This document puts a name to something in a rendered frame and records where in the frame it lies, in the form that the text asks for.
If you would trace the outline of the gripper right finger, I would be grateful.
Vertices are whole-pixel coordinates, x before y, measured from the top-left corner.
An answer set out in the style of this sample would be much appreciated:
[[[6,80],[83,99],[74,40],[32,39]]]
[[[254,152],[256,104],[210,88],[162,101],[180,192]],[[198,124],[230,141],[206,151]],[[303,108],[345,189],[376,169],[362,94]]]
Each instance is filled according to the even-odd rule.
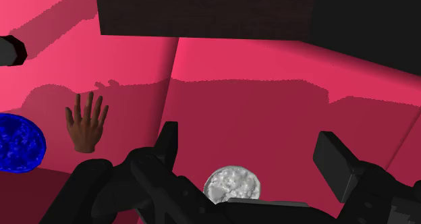
[[[319,133],[313,161],[343,204],[339,224],[421,224],[421,186],[359,160],[333,132]]]

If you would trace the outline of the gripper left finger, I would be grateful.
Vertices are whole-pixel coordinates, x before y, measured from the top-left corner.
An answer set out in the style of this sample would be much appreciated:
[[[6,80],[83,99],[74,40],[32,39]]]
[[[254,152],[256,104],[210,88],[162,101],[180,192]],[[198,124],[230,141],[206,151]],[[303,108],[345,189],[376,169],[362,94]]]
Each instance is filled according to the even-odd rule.
[[[134,149],[117,166],[81,162],[39,224],[112,224],[130,209],[146,224],[231,224],[189,179],[172,172],[177,148],[178,124],[167,121],[153,147]]]

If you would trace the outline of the brown hand figure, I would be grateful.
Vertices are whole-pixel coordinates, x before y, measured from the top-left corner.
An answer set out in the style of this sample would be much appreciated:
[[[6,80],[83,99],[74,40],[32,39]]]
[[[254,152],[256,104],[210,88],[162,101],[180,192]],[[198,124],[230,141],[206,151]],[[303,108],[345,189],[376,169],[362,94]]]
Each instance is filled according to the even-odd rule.
[[[94,93],[89,92],[84,110],[81,110],[81,96],[76,95],[74,109],[65,108],[67,132],[74,144],[74,150],[80,153],[93,153],[95,146],[103,135],[103,127],[109,110],[105,105],[103,109],[103,97],[99,96],[93,105]]]

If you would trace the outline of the silver crumpled ball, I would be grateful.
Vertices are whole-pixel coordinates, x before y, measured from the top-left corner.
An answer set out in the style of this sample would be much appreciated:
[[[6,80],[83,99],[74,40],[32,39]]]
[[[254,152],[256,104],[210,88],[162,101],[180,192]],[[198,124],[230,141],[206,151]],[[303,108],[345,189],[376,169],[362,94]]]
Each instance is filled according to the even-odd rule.
[[[205,182],[203,193],[214,204],[233,198],[258,200],[261,184],[250,170],[229,165],[214,171]]]

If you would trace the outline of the pink sofa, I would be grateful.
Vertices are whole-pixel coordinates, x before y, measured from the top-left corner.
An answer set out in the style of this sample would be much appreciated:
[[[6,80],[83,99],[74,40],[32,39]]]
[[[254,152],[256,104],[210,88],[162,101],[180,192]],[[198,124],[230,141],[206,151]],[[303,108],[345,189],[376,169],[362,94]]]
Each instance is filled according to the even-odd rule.
[[[0,0],[0,35],[26,45],[21,66],[0,67],[0,113],[33,121],[47,140],[38,168],[0,171],[0,224],[38,224],[82,161],[120,164],[179,124],[174,171],[202,188],[240,165],[264,200],[338,215],[313,163],[320,131],[412,185],[421,179],[421,79],[297,41],[103,36],[95,0]],[[80,153],[65,108],[109,106],[93,153]]]

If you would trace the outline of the blue round bowl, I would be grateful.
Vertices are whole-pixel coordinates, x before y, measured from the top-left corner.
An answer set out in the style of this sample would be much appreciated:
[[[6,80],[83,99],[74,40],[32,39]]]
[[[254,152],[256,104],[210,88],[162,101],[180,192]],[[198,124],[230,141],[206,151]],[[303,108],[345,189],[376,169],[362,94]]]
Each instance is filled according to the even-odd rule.
[[[41,129],[29,119],[0,113],[0,171],[27,173],[37,168],[47,150]]]

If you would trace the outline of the grey cylinder with black cap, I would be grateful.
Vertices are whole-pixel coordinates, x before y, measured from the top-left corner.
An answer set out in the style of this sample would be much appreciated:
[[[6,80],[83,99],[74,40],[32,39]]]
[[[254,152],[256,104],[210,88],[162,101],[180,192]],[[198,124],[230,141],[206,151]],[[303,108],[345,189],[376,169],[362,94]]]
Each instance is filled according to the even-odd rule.
[[[0,66],[22,65],[27,56],[22,41],[12,35],[0,36]]]

